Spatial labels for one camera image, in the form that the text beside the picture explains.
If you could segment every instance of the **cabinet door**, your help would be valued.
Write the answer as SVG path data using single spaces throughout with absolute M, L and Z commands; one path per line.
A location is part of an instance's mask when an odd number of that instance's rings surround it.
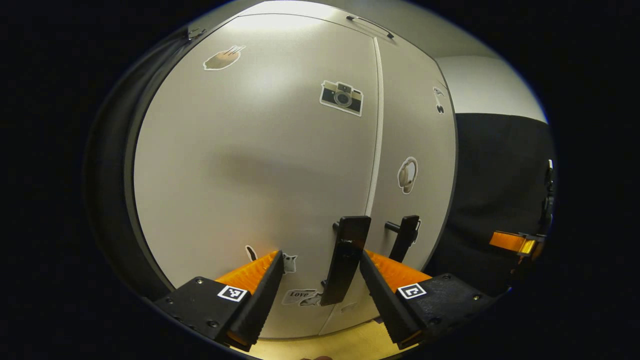
M 389 256 L 396 233 L 385 230 L 385 222 L 400 224 L 402 217 L 418 215 L 419 235 L 403 263 L 422 270 L 446 221 L 454 186 L 456 126 L 451 99 L 437 64 L 420 49 L 399 37 L 377 38 L 376 45 L 381 59 L 383 131 L 366 248 Z M 407 194 L 398 184 L 398 172 L 409 157 L 417 161 L 418 172 Z M 358 271 L 321 334 L 377 316 Z
M 205 70 L 236 49 L 228 66 Z M 323 105 L 323 81 L 359 90 L 361 116 Z M 202 40 L 157 91 L 136 146 L 136 207 L 164 274 L 178 287 L 246 264 L 246 245 L 258 257 L 282 249 L 295 272 L 282 277 L 261 337 L 317 335 L 333 306 L 283 299 L 320 290 L 332 224 L 365 213 L 377 118 L 368 35 L 269 14 L 236 17 Z

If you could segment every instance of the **door handle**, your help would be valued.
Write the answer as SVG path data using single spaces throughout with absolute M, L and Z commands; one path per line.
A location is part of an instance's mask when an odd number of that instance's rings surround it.
M 361 17 L 359 17 L 359 16 L 351 16 L 351 15 L 348 15 L 348 16 L 347 16 L 347 20 L 353 20 L 353 19 L 359 19 L 359 20 L 362 20 L 362 21 L 364 21 L 364 22 L 368 22 L 369 24 L 371 24 L 371 25 L 373 25 L 373 26 L 377 26 L 377 27 L 379 27 L 379 28 L 381 28 L 382 30 L 384 30 L 384 31 L 386 31 L 386 32 L 387 32 L 387 37 L 388 37 L 388 38 L 394 38 L 393 34 L 391 34 L 391 31 L 389 31 L 389 30 L 387 30 L 387 29 L 383 28 L 382 26 L 380 26 L 380 25 L 376 24 L 376 23 L 375 23 L 375 22 L 373 22 L 373 21 L 369 21 L 369 20 L 367 20 L 367 19 L 363 19 L 363 18 L 361 18 Z
M 342 217 L 340 222 L 334 223 L 337 234 L 329 274 L 321 282 L 324 287 L 321 306 L 344 300 L 360 263 L 370 225 L 371 218 L 367 216 Z
M 419 227 L 420 217 L 418 215 L 403 217 L 400 226 L 389 221 L 385 223 L 385 229 L 397 233 L 396 242 L 391 249 L 389 259 L 402 263 L 409 247 L 415 241 L 416 237 L 418 237 Z

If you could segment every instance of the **floor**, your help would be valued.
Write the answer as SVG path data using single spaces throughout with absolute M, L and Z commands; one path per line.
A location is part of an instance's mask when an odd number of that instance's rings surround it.
M 258 340 L 251 352 L 244 353 L 263 360 L 313 360 L 319 356 L 328 356 L 333 360 L 379 360 L 399 352 L 384 324 L 370 321 L 324 336 Z

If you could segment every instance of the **cabinet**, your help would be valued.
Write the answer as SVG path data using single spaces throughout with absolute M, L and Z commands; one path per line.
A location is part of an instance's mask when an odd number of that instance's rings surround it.
M 258 256 L 282 249 L 291 257 L 295 272 L 282 277 L 263 338 L 324 334 L 377 316 L 359 272 L 343 303 L 286 300 L 291 290 L 322 291 L 341 216 L 371 216 L 366 247 L 388 254 L 395 234 L 384 222 L 420 215 L 404 262 L 422 268 L 449 206 L 455 124 L 437 65 L 347 15 L 301 1 L 247 9 L 176 64 L 140 127 L 136 211 L 174 286 L 249 262 L 247 245 Z M 345 90 L 339 83 L 360 100 L 356 111 L 330 104 Z M 436 85 L 444 114 L 435 111 Z M 410 156 L 419 168 L 405 194 L 397 173 Z

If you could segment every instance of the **orange part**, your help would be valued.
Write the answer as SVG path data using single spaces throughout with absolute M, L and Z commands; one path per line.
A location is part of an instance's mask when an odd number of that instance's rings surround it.
M 376 265 L 376 268 L 387 282 L 387 285 L 391 288 L 391 291 L 394 293 L 398 288 L 415 284 L 416 282 L 429 280 L 431 278 L 431 276 L 425 273 L 410 268 L 402 263 L 398 263 L 395 260 L 391 260 L 386 256 L 376 254 L 369 250 L 365 251 L 373 261 L 374 265 Z
M 493 233 L 491 237 L 491 241 L 489 241 L 489 245 L 501 247 L 503 249 L 520 252 L 522 249 L 522 245 L 524 244 L 525 239 L 516 234 L 502 233 L 500 231 L 496 231 Z
M 271 262 L 275 259 L 276 254 L 278 254 L 278 251 L 270 252 L 259 259 L 253 260 L 246 265 L 222 275 L 217 278 L 216 281 L 235 288 L 249 290 L 251 295 L 253 295 L 262 277 L 267 272 L 269 266 L 271 266 Z

